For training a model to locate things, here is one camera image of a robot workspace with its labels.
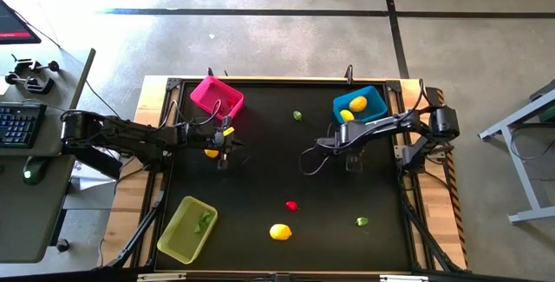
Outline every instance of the gray desk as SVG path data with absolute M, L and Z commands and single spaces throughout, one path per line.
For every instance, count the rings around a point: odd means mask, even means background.
M 37 98 L 61 108 L 76 107 L 95 57 L 93 49 L 66 51 L 47 43 L 0 46 L 0 70 L 4 74 L 13 70 L 10 53 L 20 58 L 36 58 L 41 63 L 56 60 L 64 71 L 60 75 L 53 74 L 56 85 L 48 95 L 32 95 L 17 86 L 10 86 L 5 95 L 0 96 L 0 101 Z M 38 262 L 52 239 L 75 158 L 67 155 L 53 157 L 44 180 L 35 186 L 23 183 L 22 171 L 26 155 L 58 155 L 60 113 L 53 108 L 47 109 L 48 117 L 35 143 L 37 148 L 20 150 L 21 156 L 0 154 L 0 165 L 3 166 L 0 173 L 0 263 Z

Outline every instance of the gray metal frame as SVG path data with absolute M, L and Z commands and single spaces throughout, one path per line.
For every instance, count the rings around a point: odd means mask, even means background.
M 513 130 L 518 125 L 528 121 L 532 117 L 540 114 L 555 104 L 555 89 L 549 93 L 541 96 L 538 100 L 519 109 L 512 115 L 509 115 L 503 121 L 491 126 L 488 130 L 480 133 L 478 136 L 482 141 L 489 141 L 497 134 L 502 134 L 505 143 L 508 147 L 511 158 L 513 159 L 514 166 L 519 174 L 520 182 L 530 202 L 531 210 L 509 215 L 511 223 L 527 220 L 536 220 L 545 217 L 555 216 L 555 207 L 551 205 L 547 199 L 544 188 L 541 182 L 537 180 L 530 180 L 526 172 L 522 160 L 511 150 L 511 142 L 513 141 Z M 515 152 L 519 152 L 517 147 L 514 147 Z

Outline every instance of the gray floor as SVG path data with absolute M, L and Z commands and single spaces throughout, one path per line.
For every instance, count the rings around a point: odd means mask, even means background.
M 144 75 L 398 77 L 385 17 L 106 16 L 127 8 L 385 10 L 385 0 L 6 0 L 65 46 L 98 50 L 90 83 L 114 108 L 133 117 Z M 395 0 L 398 10 L 555 11 L 553 0 Z M 454 145 L 470 269 L 478 273 L 553 280 L 555 219 L 511 226 L 508 213 L 528 209 L 504 144 L 477 134 L 526 103 L 553 79 L 555 20 L 401 19 L 413 78 L 445 91 L 457 109 L 461 136 Z M 81 108 L 107 113 L 85 90 Z M 552 167 L 534 171 L 551 193 Z M 0 265 L 0 275 L 84 270 L 108 212 L 74 211 L 62 233 L 71 253 L 49 250 L 37 265 Z

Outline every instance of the plastic bin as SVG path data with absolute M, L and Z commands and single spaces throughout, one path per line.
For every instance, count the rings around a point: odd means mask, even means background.
M 195 228 L 206 211 L 213 214 L 213 218 L 206 229 L 202 229 L 200 233 L 195 233 Z M 200 250 L 212 231 L 217 218 L 218 211 L 216 208 L 192 196 L 186 196 L 173 214 L 156 246 L 161 252 L 183 264 L 190 264 L 199 256 Z
M 228 115 L 235 117 L 241 107 L 243 107 L 244 97 L 242 93 L 226 85 L 218 78 L 207 76 L 193 90 L 191 100 L 208 114 L 212 113 L 214 103 L 217 100 L 221 100 L 222 104 L 216 114 L 216 118 L 223 120 Z
M 368 103 L 362 112 L 351 112 L 356 120 L 362 122 L 374 121 L 388 112 L 388 106 L 383 101 L 378 90 L 372 86 L 368 86 L 348 93 L 347 95 L 338 96 L 333 100 L 333 114 L 336 116 L 339 123 L 345 123 L 339 112 L 344 109 L 350 111 L 349 103 L 358 96 L 364 96 Z

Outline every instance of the yellow lemon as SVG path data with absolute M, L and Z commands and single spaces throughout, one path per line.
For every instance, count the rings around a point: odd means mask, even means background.
M 219 154 L 218 150 L 205 150 L 205 154 L 206 156 L 210 157 L 210 158 L 216 158 Z
M 270 236 L 272 239 L 286 240 L 292 234 L 291 229 L 287 225 L 276 224 L 270 228 Z
M 353 112 L 362 112 L 366 108 L 368 101 L 364 96 L 358 96 L 349 103 L 349 108 Z
M 349 112 L 347 109 L 342 110 L 341 112 L 339 112 L 339 114 L 341 115 L 341 117 L 345 122 L 352 121 L 355 119 L 355 116 L 353 115 L 353 113 Z

